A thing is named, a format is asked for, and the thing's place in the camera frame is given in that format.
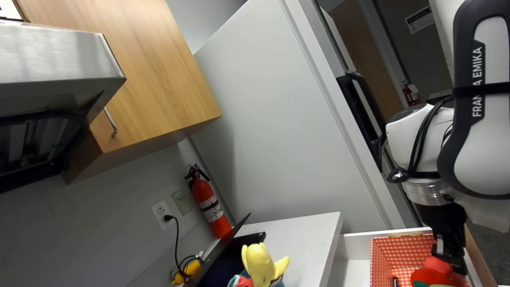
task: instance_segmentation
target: yellow object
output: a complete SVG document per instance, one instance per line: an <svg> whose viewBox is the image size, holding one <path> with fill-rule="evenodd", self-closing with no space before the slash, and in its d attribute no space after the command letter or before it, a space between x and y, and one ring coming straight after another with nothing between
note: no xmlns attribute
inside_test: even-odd
<svg viewBox="0 0 510 287"><path fill-rule="evenodd" d="M290 263L288 256L274 263L263 242L242 245L241 258L245 271L253 280L253 287L269 287L271 280L280 277Z"/></svg>
<svg viewBox="0 0 510 287"><path fill-rule="evenodd" d="M194 275L201 267L202 267L201 259L191 259L191 261L183 267L183 271L185 271L188 275ZM183 283L185 283L185 279L183 279L182 274L177 271L177 272L172 275L170 285L172 285L172 287L177 287L177 285L183 285Z"/></svg>

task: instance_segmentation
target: power cord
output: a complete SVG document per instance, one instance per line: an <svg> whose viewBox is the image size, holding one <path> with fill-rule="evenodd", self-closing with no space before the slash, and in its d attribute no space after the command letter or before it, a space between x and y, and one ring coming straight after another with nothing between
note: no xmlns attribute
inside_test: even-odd
<svg viewBox="0 0 510 287"><path fill-rule="evenodd" d="M178 255L177 255L177 250L178 250L178 231L180 231L180 226L178 226L178 220L177 216L174 215L164 215L162 216L164 221L170 221L174 220L175 221L175 243L174 243L174 261L175 261L175 266L177 266L177 271L178 274L185 279L185 280L190 280L191 275L188 275L183 269L182 269L182 263L185 263L185 259L190 259L190 256L194 256L194 255L190 255L190 256L185 256L182 261L178 261Z"/></svg>

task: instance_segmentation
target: white countertop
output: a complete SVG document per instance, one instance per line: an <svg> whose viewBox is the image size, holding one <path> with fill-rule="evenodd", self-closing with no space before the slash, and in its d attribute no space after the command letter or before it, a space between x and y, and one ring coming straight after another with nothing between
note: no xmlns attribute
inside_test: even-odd
<svg viewBox="0 0 510 287"><path fill-rule="evenodd" d="M272 259L290 256L285 287L322 287L328 283L341 213L319 213L245 224L237 235L266 231L266 245Z"/></svg>

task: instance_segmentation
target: kitchen cabinet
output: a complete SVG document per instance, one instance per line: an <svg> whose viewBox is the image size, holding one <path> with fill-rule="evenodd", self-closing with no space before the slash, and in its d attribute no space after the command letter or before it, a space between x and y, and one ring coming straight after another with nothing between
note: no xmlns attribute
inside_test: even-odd
<svg viewBox="0 0 510 287"><path fill-rule="evenodd" d="M100 31L127 81L89 125L67 180L175 143L220 116L213 95L164 0L17 0L32 23Z"/></svg>

